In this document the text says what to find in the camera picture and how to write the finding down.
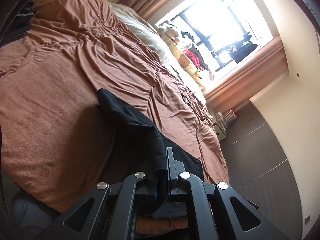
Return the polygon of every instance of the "bed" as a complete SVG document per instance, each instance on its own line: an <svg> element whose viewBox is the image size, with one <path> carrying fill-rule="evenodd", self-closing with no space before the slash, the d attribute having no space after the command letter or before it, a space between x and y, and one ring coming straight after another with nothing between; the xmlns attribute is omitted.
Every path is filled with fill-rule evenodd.
<svg viewBox="0 0 320 240"><path fill-rule="evenodd" d="M228 182L200 88L147 22L108 0L34 7L25 38L0 49L1 165L19 187L64 212L100 178L124 178L121 163L107 169L115 134L97 108L100 88L200 160L204 181Z"/></svg>

